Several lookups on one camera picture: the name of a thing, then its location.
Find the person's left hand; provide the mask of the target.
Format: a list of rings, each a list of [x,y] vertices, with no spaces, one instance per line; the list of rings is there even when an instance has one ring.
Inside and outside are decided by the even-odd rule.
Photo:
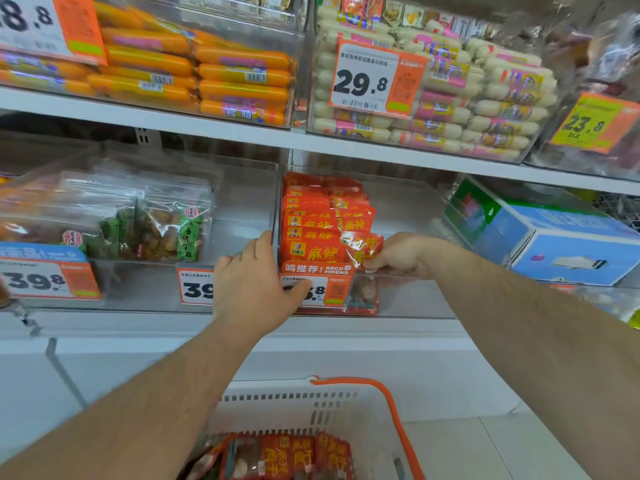
[[[256,345],[291,316],[284,314],[284,291],[272,237],[272,231],[265,231],[256,238],[259,240],[256,275],[244,275],[241,270],[244,249],[234,256],[220,257],[214,266],[214,322],[246,344]]]

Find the blue orange price tag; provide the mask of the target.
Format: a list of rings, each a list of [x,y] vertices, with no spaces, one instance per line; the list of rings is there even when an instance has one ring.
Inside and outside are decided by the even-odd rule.
[[[71,246],[0,242],[0,282],[19,298],[102,298],[86,255]]]

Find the white shelf board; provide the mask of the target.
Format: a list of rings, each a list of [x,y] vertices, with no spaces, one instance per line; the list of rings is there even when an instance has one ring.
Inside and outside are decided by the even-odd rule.
[[[289,150],[640,196],[640,182],[461,157],[0,86],[0,110],[110,123]]]

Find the red snack packet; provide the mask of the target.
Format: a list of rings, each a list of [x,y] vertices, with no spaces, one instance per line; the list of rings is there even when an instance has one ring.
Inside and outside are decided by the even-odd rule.
[[[361,269],[366,260],[383,250],[385,238],[377,233],[343,231],[340,241],[346,248],[346,262],[354,269]]]
[[[219,480],[313,480],[315,464],[313,436],[236,435],[223,455]]]
[[[353,457],[347,441],[326,432],[316,434],[312,480],[353,480]]]

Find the yellow orange price tag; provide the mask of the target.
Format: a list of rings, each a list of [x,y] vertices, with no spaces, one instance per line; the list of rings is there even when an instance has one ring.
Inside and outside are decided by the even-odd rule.
[[[585,91],[549,144],[608,155],[640,120],[640,103]]]

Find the clear bag of brown snacks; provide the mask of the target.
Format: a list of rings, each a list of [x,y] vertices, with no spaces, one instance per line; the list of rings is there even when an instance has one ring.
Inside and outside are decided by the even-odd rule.
[[[0,187],[0,242],[78,248],[116,258],[144,193],[121,175],[64,170]]]

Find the row of red packets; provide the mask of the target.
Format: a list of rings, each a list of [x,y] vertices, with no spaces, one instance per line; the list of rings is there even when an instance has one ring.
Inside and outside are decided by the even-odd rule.
[[[373,233],[375,216],[360,181],[287,172],[282,182],[278,262],[347,263],[341,232]]]

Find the white display cabinet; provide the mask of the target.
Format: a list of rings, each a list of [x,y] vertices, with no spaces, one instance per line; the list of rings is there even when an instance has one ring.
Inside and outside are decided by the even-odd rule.
[[[0,460],[199,333],[206,310],[0,312]],[[308,376],[378,380],[405,422],[529,411],[453,319],[292,317],[235,379]]]

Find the person's right forearm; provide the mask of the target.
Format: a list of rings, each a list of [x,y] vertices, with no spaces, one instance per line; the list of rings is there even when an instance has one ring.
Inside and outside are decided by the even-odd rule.
[[[640,480],[640,332],[445,241],[424,259],[488,363],[592,480]]]

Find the white plastic shopping basket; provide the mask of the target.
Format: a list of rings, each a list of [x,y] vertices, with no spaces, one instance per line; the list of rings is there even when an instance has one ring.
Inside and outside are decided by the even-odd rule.
[[[233,381],[193,449],[228,433],[261,436],[326,432],[347,441],[353,480],[413,480],[384,396],[371,386],[315,386],[306,379]]]

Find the row of small colourful packets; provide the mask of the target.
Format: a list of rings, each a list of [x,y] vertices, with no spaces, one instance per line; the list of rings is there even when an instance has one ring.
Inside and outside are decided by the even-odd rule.
[[[398,0],[316,0],[317,28],[337,24],[356,31],[381,32],[413,39],[418,32],[437,34],[460,41],[490,40],[500,24],[455,15]]]

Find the person's right hand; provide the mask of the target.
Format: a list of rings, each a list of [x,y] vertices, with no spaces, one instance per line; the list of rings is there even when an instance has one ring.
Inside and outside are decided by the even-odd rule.
[[[418,233],[398,232],[383,245],[383,250],[372,258],[384,259],[396,266],[393,276],[409,276],[421,280],[434,280],[435,274],[430,266],[431,259],[437,254],[441,241]]]

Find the white orange price tag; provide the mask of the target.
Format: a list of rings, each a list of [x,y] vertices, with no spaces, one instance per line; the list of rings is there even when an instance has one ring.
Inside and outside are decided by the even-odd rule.
[[[426,55],[340,38],[328,104],[407,119],[433,62]]]
[[[177,266],[176,273],[180,304],[212,306],[213,267]]]
[[[301,280],[310,287],[299,310],[346,310],[356,268],[350,263],[288,260],[280,266],[280,282],[291,290]]]
[[[0,48],[107,64],[94,0],[0,0]]]

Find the person's left forearm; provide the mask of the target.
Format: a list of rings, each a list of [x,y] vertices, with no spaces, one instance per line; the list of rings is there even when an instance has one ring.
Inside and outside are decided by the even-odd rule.
[[[288,316],[215,318],[0,465],[0,480],[174,480],[244,360]]]

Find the pile of orange sausages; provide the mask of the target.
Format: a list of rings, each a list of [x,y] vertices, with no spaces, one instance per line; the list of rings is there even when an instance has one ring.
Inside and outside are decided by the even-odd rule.
[[[94,0],[107,64],[0,48],[0,86],[288,127],[308,0]]]

